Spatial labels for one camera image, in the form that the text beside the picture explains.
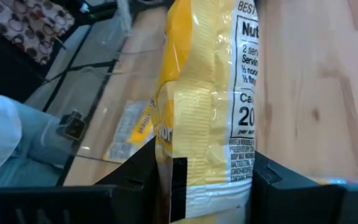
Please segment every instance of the patterned fabric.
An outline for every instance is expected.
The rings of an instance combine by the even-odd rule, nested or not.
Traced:
[[[49,0],[0,0],[0,34],[42,65],[49,60],[56,37],[74,21]]]

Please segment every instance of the light blue jeans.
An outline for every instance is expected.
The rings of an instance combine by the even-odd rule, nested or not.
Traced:
[[[22,138],[10,158],[0,167],[0,187],[54,186],[72,141],[55,132],[60,119],[14,102],[22,124]]]

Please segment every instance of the light wood surface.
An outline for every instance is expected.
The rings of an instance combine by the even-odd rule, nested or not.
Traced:
[[[260,0],[257,148],[313,177],[358,178],[358,0]]]
[[[104,89],[77,153],[81,157],[73,161],[64,185],[93,185],[120,166],[84,157],[103,158],[127,101],[150,99],[162,61],[166,14],[166,9],[156,8],[136,17],[134,31],[121,50],[126,54],[120,56],[114,67],[115,75]]]

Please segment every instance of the yellow snack bag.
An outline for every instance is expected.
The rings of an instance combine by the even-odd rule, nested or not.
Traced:
[[[150,101],[166,222],[244,223],[254,165],[253,0],[176,0]]]

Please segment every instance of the crinkled plastic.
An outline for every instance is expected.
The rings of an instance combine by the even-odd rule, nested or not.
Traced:
[[[254,2],[177,0],[166,29],[161,74],[149,104],[162,221],[244,223],[255,151]]]

